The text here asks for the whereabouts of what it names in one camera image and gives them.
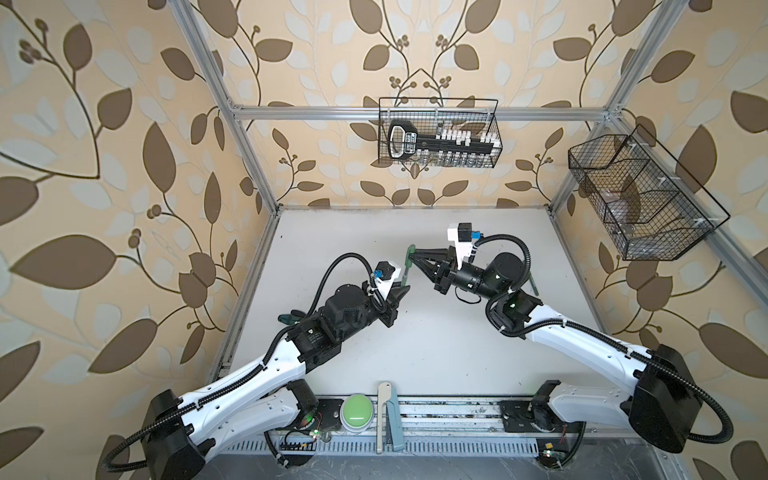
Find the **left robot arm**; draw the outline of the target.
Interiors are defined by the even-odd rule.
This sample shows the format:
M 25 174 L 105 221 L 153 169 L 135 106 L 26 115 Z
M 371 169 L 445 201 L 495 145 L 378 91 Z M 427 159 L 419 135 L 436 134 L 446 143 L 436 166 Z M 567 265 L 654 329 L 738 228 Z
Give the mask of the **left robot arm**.
M 344 284 L 326 300 L 315 297 L 304 317 L 283 327 L 256 360 L 198 390 L 152 399 L 142 428 L 101 461 L 108 473 L 146 469 L 153 479 L 192 479 L 226 448 L 254 433 L 309 420 L 317 399 L 305 377 L 337 356 L 345 341 L 372 323 L 391 327 L 409 292 L 401 269 L 376 266 L 349 252 L 366 270 L 362 285 Z

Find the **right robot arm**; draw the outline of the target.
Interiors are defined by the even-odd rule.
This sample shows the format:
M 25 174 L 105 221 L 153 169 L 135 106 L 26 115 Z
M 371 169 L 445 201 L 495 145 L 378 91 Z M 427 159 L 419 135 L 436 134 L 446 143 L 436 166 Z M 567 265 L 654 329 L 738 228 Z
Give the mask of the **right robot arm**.
M 567 318 L 523 289 L 531 254 L 510 234 L 484 236 L 451 230 L 451 246 L 406 254 L 437 291 L 451 287 L 485 300 L 489 324 L 506 338 L 552 348 L 609 381 L 580 387 L 546 381 L 532 398 L 535 423 L 595 423 L 633 430 L 652 446 L 680 453 L 687 442 L 718 445 L 733 438 L 725 408 L 693 380 L 682 355 L 667 345 L 647 348 L 614 338 Z

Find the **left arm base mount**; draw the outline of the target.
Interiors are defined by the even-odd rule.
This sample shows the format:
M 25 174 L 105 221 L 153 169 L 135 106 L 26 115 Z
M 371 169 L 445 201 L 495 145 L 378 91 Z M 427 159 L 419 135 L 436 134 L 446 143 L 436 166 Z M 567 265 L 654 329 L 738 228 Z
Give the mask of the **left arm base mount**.
M 344 399 L 341 397 L 321 396 L 317 405 L 308 410 L 302 410 L 299 416 L 285 427 L 278 427 L 275 432 L 283 431 L 340 431 L 341 406 Z

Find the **green pen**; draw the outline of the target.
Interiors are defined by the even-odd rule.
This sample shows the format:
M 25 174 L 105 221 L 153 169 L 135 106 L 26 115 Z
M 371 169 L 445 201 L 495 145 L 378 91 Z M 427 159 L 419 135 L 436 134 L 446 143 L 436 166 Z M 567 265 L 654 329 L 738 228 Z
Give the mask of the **green pen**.
M 529 280 L 528 280 L 528 283 L 529 283 L 529 284 L 530 284 L 530 286 L 531 286 L 531 289 L 532 289 L 532 291 L 533 291 L 533 294 L 534 294 L 535 296 L 537 296 L 537 297 L 538 297 L 538 296 L 540 295 L 540 292 L 539 292 L 539 289 L 538 289 L 538 287 L 537 287 L 537 285 L 536 285 L 536 283 L 535 283 L 535 280 L 534 280 L 534 278 L 533 278 L 533 275 L 532 275 L 532 274 L 529 276 Z
M 406 266 L 402 272 L 402 278 L 400 282 L 401 287 L 408 286 L 408 274 L 409 274 L 409 267 Z

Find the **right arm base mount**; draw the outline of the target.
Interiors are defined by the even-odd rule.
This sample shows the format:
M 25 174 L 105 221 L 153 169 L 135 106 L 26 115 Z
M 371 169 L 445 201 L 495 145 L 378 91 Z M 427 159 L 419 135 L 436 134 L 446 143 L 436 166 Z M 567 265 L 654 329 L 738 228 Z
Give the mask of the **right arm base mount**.
M 498 403 L 505 433 L 577 434 L 583 422 L 565 422 L 544 401 L 512 398 Z

